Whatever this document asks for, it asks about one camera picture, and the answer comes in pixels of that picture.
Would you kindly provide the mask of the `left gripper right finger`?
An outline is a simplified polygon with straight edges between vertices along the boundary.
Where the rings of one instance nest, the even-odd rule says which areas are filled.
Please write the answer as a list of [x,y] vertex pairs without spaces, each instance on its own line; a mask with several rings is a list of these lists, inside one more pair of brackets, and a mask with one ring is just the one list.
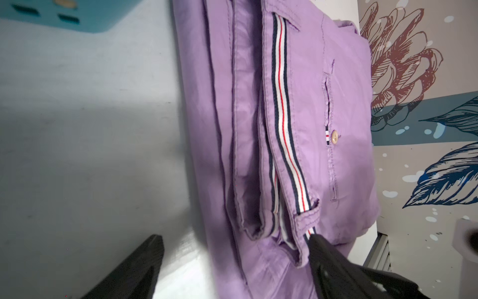
[[425,299],[419,286],[401,275],[348,261],[321,235],[309,240],[309,264],[320,299]]

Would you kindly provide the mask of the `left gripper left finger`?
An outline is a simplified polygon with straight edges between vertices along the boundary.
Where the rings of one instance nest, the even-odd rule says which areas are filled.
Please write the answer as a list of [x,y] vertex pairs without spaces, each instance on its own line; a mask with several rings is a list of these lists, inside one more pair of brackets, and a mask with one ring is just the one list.
[[152,299],[163,257],[163,238],[153,234],[83,298]]

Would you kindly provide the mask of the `purple pants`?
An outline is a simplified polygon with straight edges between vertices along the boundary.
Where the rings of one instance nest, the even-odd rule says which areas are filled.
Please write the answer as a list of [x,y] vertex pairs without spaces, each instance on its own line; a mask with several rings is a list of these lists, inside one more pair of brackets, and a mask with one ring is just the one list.
[[315,299],[380,213],[368,42],[311,1],[173,1],[199,203],[222,299]]

